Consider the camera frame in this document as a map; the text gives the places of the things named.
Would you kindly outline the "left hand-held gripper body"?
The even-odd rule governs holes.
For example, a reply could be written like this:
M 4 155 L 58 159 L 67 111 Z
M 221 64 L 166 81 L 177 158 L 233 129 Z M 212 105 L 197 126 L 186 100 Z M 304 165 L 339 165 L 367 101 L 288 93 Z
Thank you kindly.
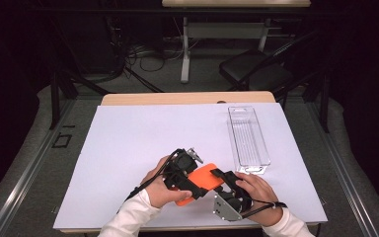
M 202 164 L 203 160 L 192 148 L 179 149 L 163 170 L 165 185 L 169 189 L 174 188 L 173 178 L 177 175 L 187 176 L 198 167 L 198 163 Z

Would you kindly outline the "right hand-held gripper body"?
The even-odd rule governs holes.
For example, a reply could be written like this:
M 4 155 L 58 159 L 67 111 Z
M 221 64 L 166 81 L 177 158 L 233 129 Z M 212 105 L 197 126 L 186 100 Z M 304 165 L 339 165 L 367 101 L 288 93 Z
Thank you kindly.
M 252 206 L 250 195 L 235 182 L 225 182 L 228 191 L 222 186 L 216 188 L 214 195 L 213 213 L 222 220 L 239 221 L 244 218 L 243 213 Z

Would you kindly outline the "orange phone case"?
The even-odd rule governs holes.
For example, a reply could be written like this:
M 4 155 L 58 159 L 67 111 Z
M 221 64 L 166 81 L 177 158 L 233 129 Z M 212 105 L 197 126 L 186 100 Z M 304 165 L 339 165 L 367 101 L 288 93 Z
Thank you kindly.
M 219 186 L 223 185 L 224 182 L 220 179 L 215 177 L 210 173 L 211 170 L 216 169 L 216 165 L 213 163 L 207 164 L 205 166 L 202 166 L 201 168 L 198 168 L 194 170 L 193 172 L 189 173 L 188 176 L 201 176 L 202 177 L 202 186 L 206 188 L 209 192 L 218 188 Z M 190 202 L 195 200 L 193 197 L 180 200 L 176 202 L 176 205 L 178 206 L 184 206 Z

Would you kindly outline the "clear plastic tray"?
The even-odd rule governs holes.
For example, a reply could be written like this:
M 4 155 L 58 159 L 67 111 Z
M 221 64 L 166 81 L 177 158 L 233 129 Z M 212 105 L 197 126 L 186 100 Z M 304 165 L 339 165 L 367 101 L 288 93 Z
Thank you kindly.
M 262 175 L 270 165 L 270 158 L 255 109 L 229 107 L 228 128 L 235 169 L 241 173 Z

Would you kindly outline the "person's left hand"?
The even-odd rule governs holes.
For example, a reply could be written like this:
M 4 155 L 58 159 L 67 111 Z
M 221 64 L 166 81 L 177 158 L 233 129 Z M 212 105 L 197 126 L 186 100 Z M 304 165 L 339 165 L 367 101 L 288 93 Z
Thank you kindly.
M 169 202 L 184 200 L 192 196 L 191 191 L 169 190 L 165 186 L 163 178 L 160 176 L 156 176 L 157 172 L 161 169 L 166 160 L 166 157 L 161 158 L 157 166 L 154 169 L 150 170 L 141 181 L 141 183 L 144 184 L 151 178 L 154 179 L 154 181 L 151 184 L 149 184 L 145 188 L 145 190 L 149 196 L 151 205 L 156 208 L 161 208 Z

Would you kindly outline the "person's right hand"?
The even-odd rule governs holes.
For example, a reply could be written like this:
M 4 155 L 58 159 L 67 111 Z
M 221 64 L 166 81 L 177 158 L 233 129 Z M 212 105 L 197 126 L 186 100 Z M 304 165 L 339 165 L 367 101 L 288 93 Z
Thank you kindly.
M 278 201 L 272 187 L 261 177 L 243 173 L 236 173 L 236 176 L 239 178 L 236 184 L 254 199 L 253 210 L 261 208 L 270 202 Z M 250 215 L 249 219 L 263 227 L 269 227 L 276 224 L 281 219 L 282 214 L 283 210 L 281 207 L 269 207 Z

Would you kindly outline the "white-legged desk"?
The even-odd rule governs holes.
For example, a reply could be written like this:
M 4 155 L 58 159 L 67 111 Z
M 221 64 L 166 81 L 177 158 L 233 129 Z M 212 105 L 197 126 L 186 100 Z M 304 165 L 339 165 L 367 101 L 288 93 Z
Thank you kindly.
M 167 8 L 308 8 L 311 0 L 162 0 Z M 270 19 L 263 23 L 190 23 L 183 19 L 183 65 L 181 82 L 190 79 L 190 45 L 189 38 L 196 39 L 258 39 L 258 49 L 265 48 Z

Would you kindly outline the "black folding chair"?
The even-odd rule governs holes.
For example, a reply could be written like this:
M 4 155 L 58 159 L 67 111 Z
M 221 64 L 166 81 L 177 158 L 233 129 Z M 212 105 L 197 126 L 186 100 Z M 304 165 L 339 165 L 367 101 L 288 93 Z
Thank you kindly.
M 271 54 L 250 49 L 219 64 L 219 73 L 231 85 L 230 91 L 269 91 L 275 98 L 285 97 L 299 84 L 309 79 L 295 77 L 286 68 L 290 58 L 311 45 L 319 32 L 314 31 L 294 39 Z

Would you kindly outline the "metal floor rail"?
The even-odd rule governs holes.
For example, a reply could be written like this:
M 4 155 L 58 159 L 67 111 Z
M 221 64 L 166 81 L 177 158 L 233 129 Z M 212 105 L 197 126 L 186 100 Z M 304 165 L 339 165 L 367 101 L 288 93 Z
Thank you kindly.
M 376 227 L 369 216 L 369 213 L 364 206 L 362 198 L 357 192 L 355 185 L 352 182 L 352 179 L 347 172 L 346 166 L 336 149 L 334 141 L 331 138 L 331 135 L 325 131 L 320 123 L 320 114 L 314 103 L 306 103 L 306 108 L 309 111 L 309 114 L 312 117 L 312 121 L 317 127 L 318 133 L 325 144 L 330 160 L 333 164 L 333 168 L 337 174 L 338 180 L 341 184 L 342 190 L 345 194 L 347 202 L 355 216 L 355 219 L 361 229 L 361 232 L 364 237 L 379 237 L 379 233 L 376 230 Z
M 0 237 L 6 232 L 34 182 L 46 153 L 61 128 L 60 123 L 68 117 L 74 105 L 75 100 L 63 102 L 59 122 L 50 128 L 51 105 L 48 100 L 40 101 L 33 126 L 0 183 Z

